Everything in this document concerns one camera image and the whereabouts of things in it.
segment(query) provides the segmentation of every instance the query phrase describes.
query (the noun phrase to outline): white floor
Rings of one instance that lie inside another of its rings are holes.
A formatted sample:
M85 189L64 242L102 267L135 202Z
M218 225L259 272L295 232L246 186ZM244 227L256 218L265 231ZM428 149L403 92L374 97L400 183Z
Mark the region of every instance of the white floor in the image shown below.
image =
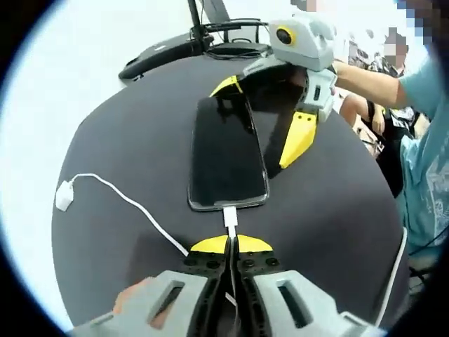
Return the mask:
M378 8L375 2L371 8ZM225 3L232 18L289 14L288 0ZM170 17L162 20L161 13ZM11 70L0 132L4 232L19 275L64 330L72 323L55 278L51 213L67 148L86 115L123 88L117 74L126 62L191 25L187 0L63 1L36 27Z

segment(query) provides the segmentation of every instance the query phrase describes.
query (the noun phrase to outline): black table surface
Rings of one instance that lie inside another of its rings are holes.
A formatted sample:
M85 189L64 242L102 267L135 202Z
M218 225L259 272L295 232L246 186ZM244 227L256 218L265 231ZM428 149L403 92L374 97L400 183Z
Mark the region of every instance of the black table surface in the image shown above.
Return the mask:
M225 234L221 212L197 213L188 206L191 134L198 100L249 62L199 56L146 74L79 126L60 182L76 173L100 175L140 202L187 248ZM291 113L284 91L268 90L254 107L264 151L276 142L277 118ZM74 191L67 212L53 211L52 241L62 299L72 323L79 325L110 311L127 286L176 270L182 254L98 181L80 178ZM374 320L402 229L375 160L337 113L319 125L312 147L270 180L267 203L238 215L238 233L269 242L286 268L327 291L339 310ZM407 290L404 256L385 324Z

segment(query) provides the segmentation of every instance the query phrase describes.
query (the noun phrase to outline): smartphone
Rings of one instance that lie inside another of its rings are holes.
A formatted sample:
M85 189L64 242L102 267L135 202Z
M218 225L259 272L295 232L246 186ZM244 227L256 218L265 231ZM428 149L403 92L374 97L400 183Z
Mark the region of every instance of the smartphone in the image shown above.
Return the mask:
M263 204L267 172L250 105L242 94L200 100L192 136L189 205L214 211Z

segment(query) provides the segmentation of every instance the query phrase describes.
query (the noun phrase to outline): phone screen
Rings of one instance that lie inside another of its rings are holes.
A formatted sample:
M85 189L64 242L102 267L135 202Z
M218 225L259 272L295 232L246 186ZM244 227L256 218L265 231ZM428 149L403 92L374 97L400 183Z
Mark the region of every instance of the phone screen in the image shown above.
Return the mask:
M268 197L267 174L244 95L198 103L188 195L197 211L256 206Z

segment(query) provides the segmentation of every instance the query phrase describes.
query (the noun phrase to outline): charging cable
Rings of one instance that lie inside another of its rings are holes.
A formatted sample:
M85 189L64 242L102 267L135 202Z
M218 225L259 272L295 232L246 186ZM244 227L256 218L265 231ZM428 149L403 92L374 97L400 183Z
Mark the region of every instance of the charging cable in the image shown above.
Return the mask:
M182 255L187 256L189 252L184 248L178 241L176 241L170 234L168 234L156 221L156 219L153 218L153 216L150 214L149 211L145 209L144 206L139 204L138 202L132 200L131 198L124 195L117 187L115 187L114 184L110 183L109 181L101 178L99 175L95 173L78 173L76 174L70 181L63 181L61 183L61 186L59 186L58 190L56 191L55 196L55 205L56 208L60 211L65 212L70 204L74 201L74 190L73 190L73 184L77 178L80 177L90 177L95 178L96 180L100 181L107 187L111 188L115 193L119 195L120 198L122 198L124 201L129 203L130 205L133 205L135 208L137 208L139 211L141 211L147 219L152 223L154 228L158 230L159 233L161 233L173 246L175 246L178 251L182 253ZM229 302L231 302L233 305L236 305L235 299L226 293L226 298Z
M396 278L396 274L399 269L399 264L401 263L402 255L404 253L404 250L406 249L406 243L407 243L407 229L403 227L402 242L401 245L399 246L398 255L396 256L396 260L394 261L393 268L391 269L390 280L388 281L387 289L385 290L384 299L382 301L382 305L380 306L379 314L377 315L377 319L375 320L374 323L376 327L379 327L380 323L382 322L382 319L384 318L385 310L387 310L391 290L393 289L394 279Z

